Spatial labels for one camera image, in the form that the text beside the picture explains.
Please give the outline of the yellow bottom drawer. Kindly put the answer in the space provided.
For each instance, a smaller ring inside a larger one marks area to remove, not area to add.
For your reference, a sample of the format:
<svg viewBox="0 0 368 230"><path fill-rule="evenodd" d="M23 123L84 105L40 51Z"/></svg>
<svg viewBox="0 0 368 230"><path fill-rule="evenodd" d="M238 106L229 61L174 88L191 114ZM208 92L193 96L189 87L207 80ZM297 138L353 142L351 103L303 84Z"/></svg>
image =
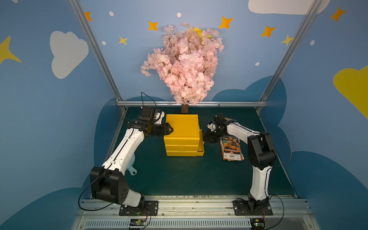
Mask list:
<svg viewBox="0 0 368 230"><path fill-rule="evenodd" d="M200 141L198 145L197 156L203 156L204 152L204 141Z"/></svg>

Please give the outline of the marigold seed bag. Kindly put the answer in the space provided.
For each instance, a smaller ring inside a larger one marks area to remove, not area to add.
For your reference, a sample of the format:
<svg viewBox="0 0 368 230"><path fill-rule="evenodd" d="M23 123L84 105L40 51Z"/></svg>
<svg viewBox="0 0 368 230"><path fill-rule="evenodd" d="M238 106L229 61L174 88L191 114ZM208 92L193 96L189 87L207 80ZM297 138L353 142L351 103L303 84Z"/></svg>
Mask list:
<svg viewBox="0 0 368 230"><path fill-rule="evenodd" d="M234 136L225 136L220 139L222 157L228 161L229 155L242 154L240 140Z"/></svg>

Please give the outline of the yellow drawer cabinet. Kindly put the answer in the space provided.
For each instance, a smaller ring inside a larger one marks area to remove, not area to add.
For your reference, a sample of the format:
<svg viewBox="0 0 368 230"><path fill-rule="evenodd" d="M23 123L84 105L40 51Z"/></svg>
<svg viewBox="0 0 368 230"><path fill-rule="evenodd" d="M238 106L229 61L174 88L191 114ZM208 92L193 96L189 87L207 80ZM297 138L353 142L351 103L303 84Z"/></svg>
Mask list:
<svg viewBox="0 0 368 230"><path fill-rule="evenodd" d="M200 141L203 141L198 115L168 114L166 123L174 129L164 136L166 155L170 157L197 157Z"/></svg>

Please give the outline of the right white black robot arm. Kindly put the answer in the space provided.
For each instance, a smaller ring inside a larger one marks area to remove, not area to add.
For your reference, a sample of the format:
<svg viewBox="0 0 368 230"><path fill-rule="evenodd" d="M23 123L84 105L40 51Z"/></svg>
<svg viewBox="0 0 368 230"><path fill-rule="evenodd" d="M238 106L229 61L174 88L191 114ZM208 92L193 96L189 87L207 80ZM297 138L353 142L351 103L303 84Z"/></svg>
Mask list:
<svg viewBox="0 0 368 230"><path fill-rule="evenodd" d="M254 209L266 207L269 201L270 173L277 158L271 135L251 130L234 120L215 120L207 128L204 138L206 142L218 142L225 135L230 135L247 144L248 159L253 169L248 205Z"/></svg>

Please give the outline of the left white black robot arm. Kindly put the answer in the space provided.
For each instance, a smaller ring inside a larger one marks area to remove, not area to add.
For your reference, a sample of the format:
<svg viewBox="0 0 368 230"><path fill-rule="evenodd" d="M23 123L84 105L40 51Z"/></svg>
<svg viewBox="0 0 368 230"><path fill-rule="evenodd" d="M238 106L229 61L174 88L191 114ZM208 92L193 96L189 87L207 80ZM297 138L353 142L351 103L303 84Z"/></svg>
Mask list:
<svg viewBox="0 0 368 230"><path fill-rule="evenodd" d="M125 135L113 154L102 166L95 166L90 172L92 197L118 205L140 206L143 195L131 190L125 179L128 163L148 135L166 136L173 131L173 127L166 122L129 122Z"/></svg>

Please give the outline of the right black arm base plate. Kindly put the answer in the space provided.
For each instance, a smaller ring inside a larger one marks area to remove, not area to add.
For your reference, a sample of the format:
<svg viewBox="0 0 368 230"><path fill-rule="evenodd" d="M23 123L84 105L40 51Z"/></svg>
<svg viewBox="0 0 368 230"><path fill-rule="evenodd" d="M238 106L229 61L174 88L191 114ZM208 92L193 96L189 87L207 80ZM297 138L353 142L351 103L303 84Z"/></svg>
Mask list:
<svg viewBox="0 0 368 230"><path fill-rule="evenodd" d="M253 202L236 199L232 204L236 216L273 216L273 211L268 201Z"/></svg>

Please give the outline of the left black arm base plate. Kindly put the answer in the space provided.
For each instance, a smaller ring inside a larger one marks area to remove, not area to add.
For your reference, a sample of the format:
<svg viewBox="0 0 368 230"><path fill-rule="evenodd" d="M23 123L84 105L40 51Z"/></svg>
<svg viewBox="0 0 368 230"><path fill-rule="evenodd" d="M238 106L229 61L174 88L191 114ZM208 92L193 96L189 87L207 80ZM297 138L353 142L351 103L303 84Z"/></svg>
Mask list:
<svg viewBox="0 0 368 230"><path fill-rule="evenodd" d="M144 203L140 202L137 207L121 205L119 216L157 216L159 208L159 201L148 200Z"/></svg>

